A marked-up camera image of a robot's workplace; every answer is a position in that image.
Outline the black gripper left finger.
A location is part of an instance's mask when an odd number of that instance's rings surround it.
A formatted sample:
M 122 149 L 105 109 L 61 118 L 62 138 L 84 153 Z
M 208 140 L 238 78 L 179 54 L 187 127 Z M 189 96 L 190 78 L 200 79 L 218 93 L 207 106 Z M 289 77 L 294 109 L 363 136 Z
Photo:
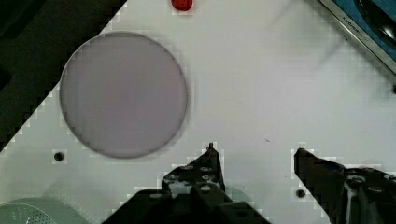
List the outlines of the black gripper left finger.
M 103 224 L 271 224 L 246 202 L 225 193 L 219 153 L 212 145 L 165 175 L 158 189 L 143 189 Z

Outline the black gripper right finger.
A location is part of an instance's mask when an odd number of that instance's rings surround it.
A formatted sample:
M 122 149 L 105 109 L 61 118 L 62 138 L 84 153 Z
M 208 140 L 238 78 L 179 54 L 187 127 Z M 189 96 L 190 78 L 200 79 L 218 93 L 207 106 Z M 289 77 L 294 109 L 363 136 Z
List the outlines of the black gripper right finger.
M 396 182 L 374 168 L 346 168 L 304 148 L 294 154 L 294 173 L 331 224 L 396 224 Z

